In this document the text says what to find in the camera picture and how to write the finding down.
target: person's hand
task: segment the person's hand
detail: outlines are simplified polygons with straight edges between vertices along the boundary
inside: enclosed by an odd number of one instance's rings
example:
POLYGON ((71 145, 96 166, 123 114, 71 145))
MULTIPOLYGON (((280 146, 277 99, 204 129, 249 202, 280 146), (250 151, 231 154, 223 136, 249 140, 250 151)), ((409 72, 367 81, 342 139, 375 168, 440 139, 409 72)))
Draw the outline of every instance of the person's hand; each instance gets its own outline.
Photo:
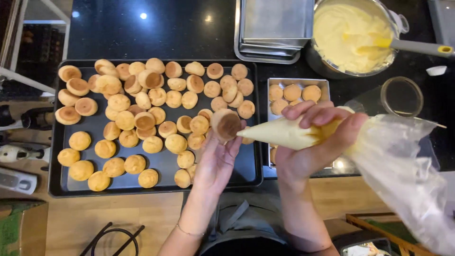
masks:
MULTIPOLYGON (((244 129, 246 121, 242 120, 241 123, 244 129)), ((221 195, 231 177, 241 144, 242 137, 236 137, 223 145, 211 130, 201 148, 201 159, 197 163, 193 189, 210 195, 221 195)))
POLYGON ((275 156, 278 180, 297 193, 304 188, 304 181, 311 174, 326 167, 355 143, 360 127, 368 119, 364 113, 352 114, 335 108, 331 101, 323 101, 317 105, 313 101, 305 101, 295 106, 287 106, 281 113, 288 120, 295 120, 304 114, 299 123, 303 129, 344 119, 335 133, 322 144, 299 151, 278 147, 275 156))

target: plastic bag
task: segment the plastic bag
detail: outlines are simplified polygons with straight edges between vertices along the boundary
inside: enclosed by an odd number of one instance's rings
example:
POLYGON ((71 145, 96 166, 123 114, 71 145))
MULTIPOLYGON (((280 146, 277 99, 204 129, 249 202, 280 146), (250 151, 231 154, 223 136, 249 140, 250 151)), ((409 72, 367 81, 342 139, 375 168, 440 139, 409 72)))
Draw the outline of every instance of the plastic bag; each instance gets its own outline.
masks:
POLYGON ((413 118, 378 115, 360 130, 345 153, 365 182, 429 250, 455 252, 455 222, 444 214, 446 180, 429 157, 417 157, 419 141, 436 125, 413 118))

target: dark baking tray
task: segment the dark baking tray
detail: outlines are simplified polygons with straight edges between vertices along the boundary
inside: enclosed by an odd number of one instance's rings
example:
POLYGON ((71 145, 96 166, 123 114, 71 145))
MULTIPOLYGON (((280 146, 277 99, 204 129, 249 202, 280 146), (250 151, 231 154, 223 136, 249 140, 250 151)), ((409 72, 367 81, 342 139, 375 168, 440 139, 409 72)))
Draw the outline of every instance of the dark baking tray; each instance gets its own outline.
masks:
MULTIPOLYGON (((82 79, 88 80, 90 76, 96 74, 94 64, 96 60, 65 60, 59 67, 64 65, 73 65, 78 67, 82 72, 82 79)), ((121 63, 132 63, 135 61, 141 61, 145 63, 147 60, 111 60, 114 65, 121 63)), ((237 63, 242 63, 248 68, 248 76, 253 84, 254 91, 253 93, 245 97, 245 99, 252 101, 256 105, 256 113, 252 118, 247 120, 248 126, 257 125, 259 121, 259 107, 258 107, 258 85, 257 85, 257 67, 255 63, 252 62, 243 62, 240 60, 163 60, 164 64, 169 61, 178 62, 182 68, 185 67, 188 63, 192 61, 198 61, 204 67, 217 62, 224 67, 224 74, 230 74, 231 68, 237 63)), ((189 75, 183 72, 181 78, 187 78, 189 75)), ((167 92, 169 91, 169 86, 167 86, 167 77, 164 75, 165 83, 163 89, 167 92)), ((208 82, 211 79, 207 77, 206 74, 202 77, 204 82, 208 82)), ((66 88, 66 83, 61 79, 58 79, 58 88, 56 88, 56 93, 61 89, 66 88)), ((102 159, 95 154, 95 144, 96 142, 104 139, 103 138, 103 129, 104 126, 110 122, 109 119, 104 114, 104 110, 107 106, 107 100, 100 93, 89 92, 86 97, 93 98, 98 103, 98 111, 95 115, 90 117, 82 117, 81 121, 74 125, 63 125, 58 122, 54 124, 52 130, 52 152, 51 152, 51 163, 50 163, 50 173, 49 173, 49 183, 48 191, 49 194, 53 197, 77 197, 77 196, 97 196, 97 195, 127 195, 127 194, 146 194, 146 193, 163 193, 163 192, 179 192, 190 190, 192 186, 189 186, 186 189, 178 187, 174 182, 174 174, 179 169, 177 165, 177 155, 171 153, 166 147, 163 147, 163 150, 156 154, 148 154, 142 150, 142 140, 139 144, 133 148, 124 148, 120 147, 118 139, 114 142, 117 144, 117 153, 113 157, 121 157, 125 159, 126 157, 133 154, 140 154, 147 159, 147 168, 153 168, 159 173, 158 184, 149 189, 142 188, 137 182, 138 174, 128 174, 124 173, 122 176, 115 177, 112 179, 111 185, 104 191, 93 192, 89 190, 87 181, 75 181, 68 176, 68 167, 63 167, 57 161, 58 153, 64 149, 69 148, 68 139, 71 134, 77 131, 86 131, 90 134, 92 138, 92 143, 89 148, 84 151, 81 151, 81 160, 90 160, 94 166, 95 171, 101 170, 103 164, 107 159, 102 159)), ((131 102, 135 102, 134 98, 129 96, 131 102)), ((197 112, 203 108, 212 109, 210 107, 211 98, 208 98, 204 93, 198 94, 199 100, 196 106, 193 109, 185 109, 184 107, 179 108, 170 108, 166 104, 161 106, 166 112, 166 121, 177 122, 177 119, 180 116, 187 115, 194 117, 197 115, 197 112)), ((63 107, 63 105, 56 100, 55 110, 63 107)), ((231 179, 227 185, 227 188, 239 188, 239 187, 251 187, 258 186, 262 183, 263 174, 262 174, 262 153, 259 142, 254 142, 250 145, 241 145, 240 152, 235 160, 234 171, 231 179)))

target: wooden floor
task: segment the wooden floor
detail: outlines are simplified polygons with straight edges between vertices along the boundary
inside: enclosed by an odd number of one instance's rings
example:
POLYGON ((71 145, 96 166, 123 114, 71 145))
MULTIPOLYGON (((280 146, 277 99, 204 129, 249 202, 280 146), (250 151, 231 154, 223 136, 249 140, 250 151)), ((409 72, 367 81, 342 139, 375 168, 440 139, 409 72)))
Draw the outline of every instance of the wooden floor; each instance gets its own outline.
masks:
MULTIPOLYGON (((51 132, 15 130, 12 139, 50 143, 51 132)), ((134 233, 140 225, 140 255, 153 256, 176 224, 182 205, 181 193, 101 196, 54 199, 47 194, 47 173, 40 170, 44 161, 23 160, 5 167, 40 175, 34 198, 49 202, 46 255, 76 256, 108 222, 134 233)), ((365 184, 361 177, 311 179, 314 202, 324 219, 344 218, 346 213, 386 212, 386 205, 365 184)), ((0 190, 0 197, 26 196, 0 190)), ((104 236, 96 255, 112 255, 126 241, 122 234, 104 236)), ((131 243, 121 254, 134 255, 131 243)))

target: forearm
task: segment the forearm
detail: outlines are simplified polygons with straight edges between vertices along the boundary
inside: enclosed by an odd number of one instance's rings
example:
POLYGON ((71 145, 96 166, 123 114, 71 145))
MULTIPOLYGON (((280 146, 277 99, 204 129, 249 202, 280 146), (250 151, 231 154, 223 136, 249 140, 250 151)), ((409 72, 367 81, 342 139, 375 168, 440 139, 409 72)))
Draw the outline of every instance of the forearm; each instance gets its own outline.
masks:
POLYGON ((330 248, 332 241, 327 228, 317 213, 308 179, 298 184, 298 189, 280 181, 284 228, 296 249, 317 252, 330 248))
POLYGON ((191 191, 178 222, 161 247, 159 256, 193 256, 198 250, 218 203, 218 197, 191 191))

